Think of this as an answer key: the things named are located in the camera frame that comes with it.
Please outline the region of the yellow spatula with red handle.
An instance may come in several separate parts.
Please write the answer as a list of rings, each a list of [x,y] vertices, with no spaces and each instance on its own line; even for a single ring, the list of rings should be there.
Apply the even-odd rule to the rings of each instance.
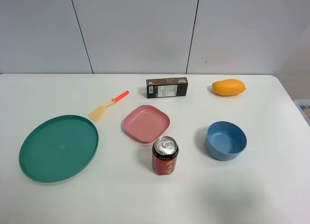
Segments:
[[[119,96],[117,96],[117,97],[115,97],[115,98],[112,98],[112,99],[111,99],[108,103],[106,103],[105,105],[101,105],[101,106],[97,107],[96,109],[94,109],[92,112],[90,112],[90,113],[88,114],[88,117],[89,117],[92,121],[94,121],[94,122],[99,122],[99,121],[102,119],[103,114],[104,114],[104,112],[105,112],[105,109],[106,109],[108,106],[110,106],[110,105],[112,105],[112,104],[114,104],[114,103],[120,101],[122,98],[124,98],[125,96],[127,96],[129,93],[130,93],[129,91],[125,91],[125,92],[123,92],[122,94],[120,94]]]

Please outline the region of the pink square plate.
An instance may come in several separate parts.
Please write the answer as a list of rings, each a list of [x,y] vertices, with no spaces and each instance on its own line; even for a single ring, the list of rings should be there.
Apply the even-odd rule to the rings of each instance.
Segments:
[[[152,105],[141,105],[123,121],[123,129],[135,140],[151,143],[169,127],[170,118]]]

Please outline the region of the brown cardboard box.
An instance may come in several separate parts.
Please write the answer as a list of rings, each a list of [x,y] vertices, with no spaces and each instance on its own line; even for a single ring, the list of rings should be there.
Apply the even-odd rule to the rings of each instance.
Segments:
[[[166,98],[186,96],[188,79],[186,77],[147,79],[147,98]]]

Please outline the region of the red soda can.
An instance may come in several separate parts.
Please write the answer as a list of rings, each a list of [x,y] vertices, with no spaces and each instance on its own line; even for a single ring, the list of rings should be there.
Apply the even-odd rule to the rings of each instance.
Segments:
[[[152,168],[157,175],[169,175],[176,167],[179,147],[170,136],[159,137],[152,146]]]

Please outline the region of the yellow mango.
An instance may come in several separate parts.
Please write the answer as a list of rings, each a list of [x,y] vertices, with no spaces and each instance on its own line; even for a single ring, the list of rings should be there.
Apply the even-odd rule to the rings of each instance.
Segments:
[[[216,81],[212,84],[214,92],[221,96],[235,96],[246,90],[245,84],[237,79]]]

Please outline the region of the blue bowl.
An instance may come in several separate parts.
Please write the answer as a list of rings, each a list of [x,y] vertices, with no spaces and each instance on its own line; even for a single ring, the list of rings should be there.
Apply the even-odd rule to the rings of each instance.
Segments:
[[[214,159],[220,161],[235,159],[246,146],[247,137],[237,125],[227,121],[217,121],[208,127],[205,149]]]

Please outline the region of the green round plate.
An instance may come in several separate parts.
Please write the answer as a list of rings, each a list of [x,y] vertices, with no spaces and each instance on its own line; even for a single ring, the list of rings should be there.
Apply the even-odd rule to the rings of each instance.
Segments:
[[[34,181],[63,181],[88,166],[98,144],[98,130],[87,118],[78,115],[54,117],[36,127],[24,140],[19,165]]]

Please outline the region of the clear plastic bin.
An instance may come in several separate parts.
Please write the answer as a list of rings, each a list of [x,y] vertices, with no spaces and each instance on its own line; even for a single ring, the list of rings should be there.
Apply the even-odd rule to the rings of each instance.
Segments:
[[[310,125],[310,99],[295,99],[294,104],[302,114],[307,124]]]

